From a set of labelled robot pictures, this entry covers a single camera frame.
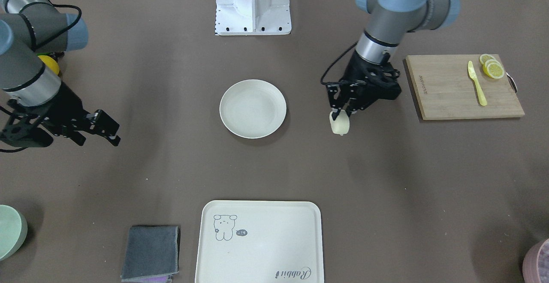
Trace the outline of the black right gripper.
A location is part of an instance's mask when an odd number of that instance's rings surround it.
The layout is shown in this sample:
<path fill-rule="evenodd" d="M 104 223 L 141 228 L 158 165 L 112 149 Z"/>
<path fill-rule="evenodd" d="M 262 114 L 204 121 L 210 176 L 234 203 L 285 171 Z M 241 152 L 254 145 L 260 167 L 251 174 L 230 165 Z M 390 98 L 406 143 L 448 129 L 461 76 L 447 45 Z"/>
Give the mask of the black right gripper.
<path fill-rule="evenodd" d="M 121 141 L 116 134 L 120 125 L 102 109 L 84 110 L 80 97 L 65 82 L 43 105 L 23 106 L 17 99 L 9 99 L 7 105 L 12 111 L 1 128 L 1 141 L 14 148 L 46 148 L 54 135 L 82 146 L 86 141 L 82 131 L 105 138 L 115 147 Z"/>

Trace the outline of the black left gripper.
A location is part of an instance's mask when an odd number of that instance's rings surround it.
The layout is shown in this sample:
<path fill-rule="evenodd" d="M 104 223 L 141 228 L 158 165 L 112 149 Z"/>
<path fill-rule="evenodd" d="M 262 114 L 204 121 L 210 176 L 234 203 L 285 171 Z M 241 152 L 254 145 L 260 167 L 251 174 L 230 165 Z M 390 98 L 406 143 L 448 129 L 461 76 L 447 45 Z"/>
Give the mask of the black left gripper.
<path fill-rule="evenodd" d="M 384 53 L 382 62 L 374 64 L 353 52 L 345 72 L 337 82 L 325 82 L 331 118 L 336 120 L 341 111 L 348 117 L 358 110 L 364 110 L 376 100 L 395 100 L 401 93 L 398 83 L 400 72 L 389 62 L 390 55 Z"/>

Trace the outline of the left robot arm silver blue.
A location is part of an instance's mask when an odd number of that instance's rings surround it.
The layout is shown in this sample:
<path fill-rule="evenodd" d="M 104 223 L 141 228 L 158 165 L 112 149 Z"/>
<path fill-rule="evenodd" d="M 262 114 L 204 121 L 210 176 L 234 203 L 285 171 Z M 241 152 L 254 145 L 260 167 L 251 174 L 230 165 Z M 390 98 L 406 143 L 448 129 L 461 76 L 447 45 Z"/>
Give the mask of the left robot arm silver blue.
<path fill-rule="evenodd" d="M 370 14 L 369 22 L 347 51 L 352 56 L 339 81 L 324 81 L 332 112 L 330 120 L 349 118 L 379 99 L 395 100 L 401 93 L 400 72 L 390 63 L 406 33 L 435 30 L 458 17 L 459 0 L 355 0 Z"/>

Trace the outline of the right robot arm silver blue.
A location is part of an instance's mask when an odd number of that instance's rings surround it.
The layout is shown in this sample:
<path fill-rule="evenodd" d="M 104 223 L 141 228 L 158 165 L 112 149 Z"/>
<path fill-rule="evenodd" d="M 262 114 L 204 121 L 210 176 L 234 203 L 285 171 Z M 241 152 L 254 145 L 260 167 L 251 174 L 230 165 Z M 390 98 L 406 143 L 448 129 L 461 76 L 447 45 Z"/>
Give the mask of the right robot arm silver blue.
<path fill-rule="evenodd" d="M 59 75 L 39 58 L 81 50 L 88 30 L 80 8 L 61 13 L 50 0 L 1 0 L 0 85 L 8 96 L 9 118 L 1 128 L 1 141 L 10 152 L 46 148 L 54 136 L 82 146 L 84 132 L 117 146 L 120 125 L 106 112 L 88 112 Z"/>

